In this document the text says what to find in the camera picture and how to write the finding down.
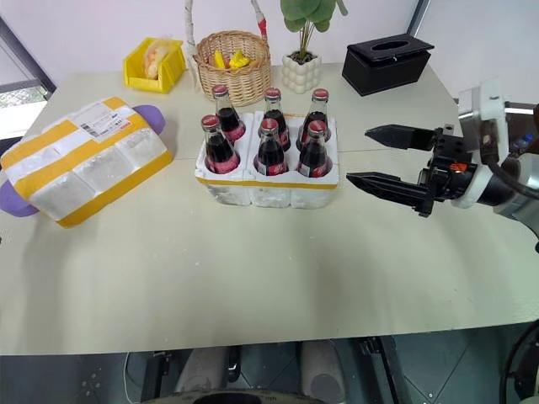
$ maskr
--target white flower pot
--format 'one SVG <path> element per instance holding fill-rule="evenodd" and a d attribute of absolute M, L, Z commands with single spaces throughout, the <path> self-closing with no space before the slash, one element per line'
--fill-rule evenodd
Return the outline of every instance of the white flower pot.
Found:
<path fill-rule="evenodd" d="M 288 55 L 284 55 L 281 81 L 294 93 L 303 94 L 320 82 L 321 65 L 320 56 L 300 65 Z"/>

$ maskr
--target foam crate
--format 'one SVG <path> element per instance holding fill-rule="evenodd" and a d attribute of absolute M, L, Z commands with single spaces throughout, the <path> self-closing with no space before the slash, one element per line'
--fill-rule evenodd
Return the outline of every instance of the foam crate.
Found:
<path fill-rule="evenodd" d="M 339 157 L 337 153 L 337 128 L 334 118 L 328 118 L 331 137 L 326 143 L 328 156 L 333 166 L 331 171 L 321 178 L 308 178 L 296 171 L 300 151 L 296 147 L 298 131 L 303 125 L 302 116 L 286 115 L 286 124 L 290 133 L 291 146 L 285 152 L 288 172 L 272 177 L 259 173 L 254 167 L 254 157 L 259 152 L 258 128 L 264 118 L 264 112 L 254 113 L 253 139 L 249 147 L 248 166 L 245 179 L 255 185 L 249 188 L 251 202 L 256 206 L 283 208 L 321 208 L 329 203 L 339 183 Z"/>
<path fill-rule="evenodd" d="M 205 145 L 202 144 L 196 160 L 195 176 L 204 184 L 215 199 L 227 205 L 250 205 L 285 208 L 315 209 L 324 207 L 333 198 L 339 184 L 339 154 L 337 153 L 337 126 L 335 119 L 328 118 L 331 138 L 326 143 L 329 158 L 333 163 L 331 171 L 321 178 L 307 178 L 296 171 L 300 151 L 296 148 L 296 138 L 302 116 L 286 115 L 291 146 L 285 152 L 289 171 L 267 177 L 254 167 L 254 157 L 259 151 L 258 129 L 264 112 L 242 114 L 246 126 L 245 135 L 236 141 L 234 148 L 240 156 L 239 166 L 227 174 L 214 174 L 205 166 Z"/>
<path fill-rule="evenodd" d="M 248 187 L 243 186 L 245 169 L 247 168 L 247 155 L 249 142 L 252 139 L 253 114 L 241 114 L 245 124 L 245 133 L 234 143 L 239 155 L 239 165 L 233 171 L 226 174 L 215 174 L 205 166 L 205 143 L 196 158 L 195 177 L 204 184 L 217 202 L 225 205 L 251 205 Z"/>

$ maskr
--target yellow plastic basket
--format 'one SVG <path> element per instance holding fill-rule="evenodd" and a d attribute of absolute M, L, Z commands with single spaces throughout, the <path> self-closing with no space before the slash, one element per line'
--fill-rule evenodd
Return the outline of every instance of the yellow plastic basket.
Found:
<path fill-rule="evenodd" d="M 168 93 L 185 70 L 182 41 L 172 40 L 173 50 L 159 64 L 157 80 L 144 75 L 143 57 L 147 47 L 156 38 L 146 38 L 124 59 L 124 83 L 127 87 L 157 93 Z"/>

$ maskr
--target table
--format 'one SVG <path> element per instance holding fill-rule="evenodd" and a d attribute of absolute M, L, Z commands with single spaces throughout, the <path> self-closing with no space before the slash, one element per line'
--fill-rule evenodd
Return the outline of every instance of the table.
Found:
<path fill-rule="evenodd" d="M 169 94 L 124 88 L 119 72 L 77 74 L 30 129 L 98 98 L 155 104 L 175 160 L 71 230 L 0 212 L 0 354 L 82 354 L 348 338 L 527 322 L 539 315 L 536 240 L 486 206 L 437 204 L 429 219 L 345 180 L 415 181 L 428 154 L 363 136 L 387 123 L 457 124 L 427 67 L 415 84 L 360 97 L 323 68 L 338 123 L 341 183 L 321 210 L 219 205 L 194 178 L 200 117 L 213 103 L 188 74 Z M 274 84 L 280 86 L 279 67 Z M 285 112 L 309 94 L 281 86 Z M 242 111 L 263 108 L 258 103 Z"/>

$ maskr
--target black cable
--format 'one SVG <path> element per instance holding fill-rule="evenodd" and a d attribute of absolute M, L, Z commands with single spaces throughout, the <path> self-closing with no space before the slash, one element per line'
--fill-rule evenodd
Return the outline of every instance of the black cable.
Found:
<path fill-rule="evenodd" d="M 519 183 L 496 162 L 488 162 L 487 165 L 488 168 L 490 168 L 490 171 L 492 171 L 492 174 L 498 177 L 502 183 L 513 189 L 515 192 L 530 199 L 539 199 L 539 189 L 533 189 L 525 186 L 523 183 Z"/>
<path fill-rule="evenodd" d="M 515 345 L 511 349 L 507 361 L 505 362 L 504 370 L 499 377 L 499 404 L 507 403 L 507 379 L 511 371 L 511 365 L 515 359 L 515 355 L 518 352 L 522 343 L 530 336 L 532 332 L 539 328 L 539 320 L 535 320 L 523 333 L 520 335 L 519 339 L 516 341 Z"/>

